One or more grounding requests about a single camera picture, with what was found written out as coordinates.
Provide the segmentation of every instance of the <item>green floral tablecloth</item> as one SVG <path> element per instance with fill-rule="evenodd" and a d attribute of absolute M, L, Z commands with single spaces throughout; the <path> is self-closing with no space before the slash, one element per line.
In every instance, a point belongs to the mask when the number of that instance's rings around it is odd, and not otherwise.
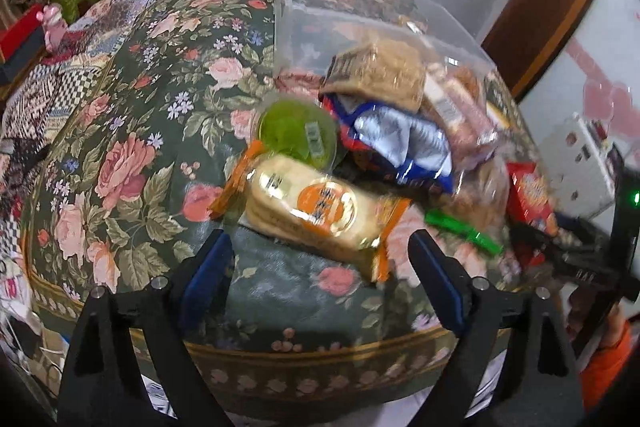
<path fill-rule="evenodd" d="M 96 283 L 140 289 L 219 226 L 207 206 L 246 147 L 252 108 L 274 89 L 272 2 L 159 0 L 58 134 L 22 224 L 47 328 L 69 335 Z M 534 157 L 504 83 L 495 74 L 485 83 L 511 124 L 513 156 Z M 389 238 L 394 276 L 377 286 L 351 266 L 228 230 L 228 291 L 187 339 L 221 404 L 253 417 L 330 419 L 432 385 L 454 339 L 407 258 L 420 228 L 414 206 Z M 431 232 L 472 275 L 517 284 L 512 256 L 490 261 Z M 132 336 L 153 376 L 142 336 Z"/>

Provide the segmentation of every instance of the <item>blue snack bag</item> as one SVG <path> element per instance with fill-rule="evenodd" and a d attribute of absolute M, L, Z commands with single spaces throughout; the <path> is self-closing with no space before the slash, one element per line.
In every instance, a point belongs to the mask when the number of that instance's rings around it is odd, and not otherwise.
<path fill-rule="evenodd" d="M 322 107 L 340 123 L 340 139 L 357 165 L 398 185 L 438 185 L 453 190 L 451 150 L 430 120 L 382 102 L 325 94 Z"/>

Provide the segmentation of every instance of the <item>metal screw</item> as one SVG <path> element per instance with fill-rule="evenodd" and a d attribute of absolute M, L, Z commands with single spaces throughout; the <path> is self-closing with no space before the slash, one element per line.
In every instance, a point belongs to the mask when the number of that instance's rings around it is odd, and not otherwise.
<path fill-rule="evenodd" d="M 551 292 L 544 286 L 538 286 L 536 288 L 536 295 L 546 301 L 551 296 Z"/>
<path fill-rule="evenodd" d="M 480 291 L 488 290 L 489 286 L 491 286 L 491 283 L 484 277 L 474 277 L 471 279 L 471 284 L 476 290 Z"/>
<path fill-rule="evenodd" d="M 169 284 L 169 279 L 167 279 L 164 275 L 159 275 L 158 277 L 154 277 L 151 279 L 151 288 L 154 290 L 161 290 L 165 286 Z"/>
<path fill-rule="evenodd" d="M 91 290 L 91 296 L 94 299 L 99 299 L 105 293 L 106 293 L 106 290 L 104 289 L 104 286 L 96 286 L 94 289 Z"/>

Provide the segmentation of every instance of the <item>green plastic clip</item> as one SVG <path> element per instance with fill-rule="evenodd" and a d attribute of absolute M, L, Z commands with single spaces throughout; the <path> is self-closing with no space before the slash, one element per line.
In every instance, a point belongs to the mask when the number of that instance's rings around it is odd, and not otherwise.
<path fill-rule="evenodd" d="M 486 250 L 492 257 L 502 253 L 502 245 L 496 243 L 485 233 L 478 232 L 474 227 L 454 217 L 447 216 L 443 211 L 434 208 L 424 215 L 424 222 L 439 229 L 447 230 L 463 237 L 468 242 Z"/>

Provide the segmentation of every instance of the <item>bread roll package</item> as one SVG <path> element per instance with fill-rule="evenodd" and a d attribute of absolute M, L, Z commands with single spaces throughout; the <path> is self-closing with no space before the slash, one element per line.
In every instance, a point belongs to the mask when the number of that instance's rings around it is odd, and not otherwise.
<path fill-rule="evenodd" d="M 453 180 L 453 193 L 434 193 L 433 203 L 479 232 L 498 237 L 511 188 L 504 161 L 496 156 L 475 169 L 458 170 Z"/>
<path fill-rule="evenodd" d="M 354 264 L 367 280 L 388 278 L 386 237 L 409 200 L 378 196 L 254 140 L 209 207 L 222 216 L 241 192 L 240 223 L 256 232 L 314 248 L 323 257 Z"/>

